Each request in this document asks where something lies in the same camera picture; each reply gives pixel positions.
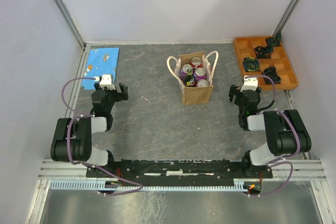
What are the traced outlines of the green glass bottle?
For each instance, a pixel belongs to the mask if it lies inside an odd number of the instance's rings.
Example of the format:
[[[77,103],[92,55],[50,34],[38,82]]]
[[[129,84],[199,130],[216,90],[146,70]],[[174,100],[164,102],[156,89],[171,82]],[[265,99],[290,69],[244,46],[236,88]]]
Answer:
[[[195,86],[195,79],[193,76],[193,69],[187,69],[186,76],[183,80],[184,85],[186,87],[194,87]]]

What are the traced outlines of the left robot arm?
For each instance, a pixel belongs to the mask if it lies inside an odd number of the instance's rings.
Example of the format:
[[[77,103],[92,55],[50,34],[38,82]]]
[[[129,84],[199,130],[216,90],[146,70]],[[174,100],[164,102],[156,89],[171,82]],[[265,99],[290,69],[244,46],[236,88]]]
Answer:
[[[98,171],[105,177],[112,176],[116,171],[115,162],[109,160],[107,151],[92,146],[92,135],[111,130],[113,117],[112,108],[116,102],[129,98],[128,87],[119,84],[120,91],[108,90],[94,85],[91,95],[92,109],[89,116],[78,119],[61,118],[57,121],[50,155],[53,161],[87,162],[98,165]]]

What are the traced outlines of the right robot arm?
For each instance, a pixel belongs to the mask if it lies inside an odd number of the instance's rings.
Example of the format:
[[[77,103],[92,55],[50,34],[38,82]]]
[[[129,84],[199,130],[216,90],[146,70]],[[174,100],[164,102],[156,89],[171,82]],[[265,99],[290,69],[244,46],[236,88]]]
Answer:
[[[311,138],[297,110],[265,111],[258,108],[261,88],[246,89],[232,84],[229,102],[238,106],[238,123],[245,131],[264,131],[266,143],[248,151],[241,172],[254,177],[260,166],[272,164],[311,150]]]

